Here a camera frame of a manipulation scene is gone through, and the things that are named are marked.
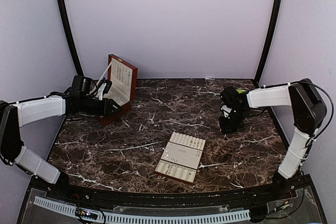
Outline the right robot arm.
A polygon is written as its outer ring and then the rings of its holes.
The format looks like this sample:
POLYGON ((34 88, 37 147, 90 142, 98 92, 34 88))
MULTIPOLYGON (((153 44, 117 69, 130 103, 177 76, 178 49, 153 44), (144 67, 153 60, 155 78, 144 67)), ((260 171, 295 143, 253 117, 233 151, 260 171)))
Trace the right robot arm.
POLYGON ((309 78, 295 82, 262 86, 249 91, 239 91, 225 87, 219 97, 220 130, 223 134, 233 133, 243 127, 251 109, 273 106, 288 106, 292 109, 294 133, 286 155, 274 173, 268 195, 273 200, 280 199, 288 191, 290 179, 299 171, 307 159, 312 143, 324 131, 323 120, 327 106, 320 95, 322 88, 309 78))

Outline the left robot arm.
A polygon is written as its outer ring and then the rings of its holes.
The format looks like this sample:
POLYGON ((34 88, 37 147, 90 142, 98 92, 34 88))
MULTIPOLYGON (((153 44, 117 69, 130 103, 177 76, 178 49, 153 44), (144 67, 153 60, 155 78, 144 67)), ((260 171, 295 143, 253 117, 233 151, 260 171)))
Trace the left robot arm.
POLYGON ((65 181, 68 176, 46 161, 40 151, 31 149, 37 138, 56 135, 52 122, 61 122, 71 114, 88 116, 112 116, 122 110, 114 98, 107 97, 112 81, 105 78, 94 81, 84 76, 74 76, 71 86, 64 92, 53 91, 48 95, 26 100, 1 101, 1 161, 7 166, 17 166, 28 175, 54 185, 54 193, 63 201, 74 197, 74 189, 65 181))

